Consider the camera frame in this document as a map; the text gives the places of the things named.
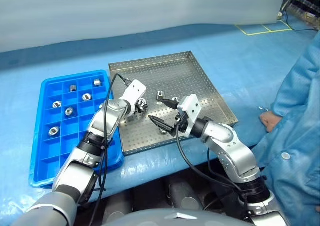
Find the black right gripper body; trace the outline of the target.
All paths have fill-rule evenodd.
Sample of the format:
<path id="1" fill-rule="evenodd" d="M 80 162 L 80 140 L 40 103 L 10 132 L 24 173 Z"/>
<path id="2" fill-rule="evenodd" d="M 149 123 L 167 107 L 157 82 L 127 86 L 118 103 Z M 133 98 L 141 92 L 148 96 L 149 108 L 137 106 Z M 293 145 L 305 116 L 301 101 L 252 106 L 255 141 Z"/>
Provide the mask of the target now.
<path id="1" fill-rule="evenodd" d="M 188 125 L 189 125 L 189 122 L 188 122 L 188 114 L 187 112 L 179 112 L 176 117 L 175 117 L 175 124 L 174 124 L 174 130 L 175 130 L 175 137 L 177 137 L 178 133 L 181 132 L 181 133 L 185 133 L 187 128 L 188 128 Z"/>

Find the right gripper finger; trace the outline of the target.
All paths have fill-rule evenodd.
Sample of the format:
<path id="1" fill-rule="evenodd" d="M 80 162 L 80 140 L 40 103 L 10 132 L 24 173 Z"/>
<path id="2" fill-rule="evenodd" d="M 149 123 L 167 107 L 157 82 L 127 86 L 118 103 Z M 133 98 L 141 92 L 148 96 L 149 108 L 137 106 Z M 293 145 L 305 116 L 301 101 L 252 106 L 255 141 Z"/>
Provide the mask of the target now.
<path id="1" fill-rule="evenodd" d="M 173 126 L 170 126 L 169 124 L 165 123 L 165 121 L 161 118 L 158 118 L 153 115 L 149 115 L 148 118 L 160 129 L 168 132 L 171 136 L 176 135 L 176 128 Z"/>
<path id="2" fill-rule="evenodd" d="M 166 106 L 172 108 L 172 109 L 177 109 L 179 101 L 177 100 L 172 100 L 172 99 L 161 99 L 160 100 L 162 103 L 164 103 Z"/>

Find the person's bare hand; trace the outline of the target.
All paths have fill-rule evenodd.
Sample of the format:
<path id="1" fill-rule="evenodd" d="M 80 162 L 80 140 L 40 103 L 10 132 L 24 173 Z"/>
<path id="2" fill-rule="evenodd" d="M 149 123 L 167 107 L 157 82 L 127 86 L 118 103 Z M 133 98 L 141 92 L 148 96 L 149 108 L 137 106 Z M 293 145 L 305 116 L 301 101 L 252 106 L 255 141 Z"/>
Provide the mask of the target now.
<path id="1" fill-rule="evenodd" d="M 262 124 L 266 127 L 267 132 L 272 132 L 272 130 L 282 120 L 281 116 L 275 115 L 272 111 L 263 112 L 259 118 Z"/>

